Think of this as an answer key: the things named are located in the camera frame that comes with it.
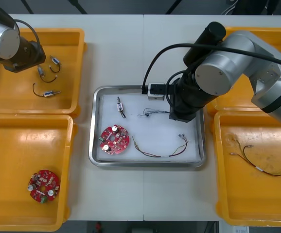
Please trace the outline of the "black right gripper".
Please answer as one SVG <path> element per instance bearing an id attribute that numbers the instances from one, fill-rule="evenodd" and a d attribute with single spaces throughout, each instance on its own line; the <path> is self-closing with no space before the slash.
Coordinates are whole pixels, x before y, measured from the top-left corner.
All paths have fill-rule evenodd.
<path id="1" fill-rule="evenodd" d="M 170 113 L 169 113 L 169 119 L 185 122 L 188 123 L 192 120 L 194 120 L 196 117 L 199 117 L 202 114 L 202 109 L 198 110 L 195 113 L 180 113 L 174 110 L 174 108 L 170 107 Z"/>

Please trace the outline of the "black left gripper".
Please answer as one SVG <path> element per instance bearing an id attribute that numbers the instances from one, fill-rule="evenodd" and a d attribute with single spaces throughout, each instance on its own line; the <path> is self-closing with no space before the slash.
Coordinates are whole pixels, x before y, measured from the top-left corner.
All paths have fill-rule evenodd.
<path id="1" fill-rule="evenodd" d="M 3 61 L 3 66 L 8 71 L 18 73 L 44 63 L 45 59 L 46 55 L 40 43 L 20 40 L 18 51 L 12 58 Z"/>

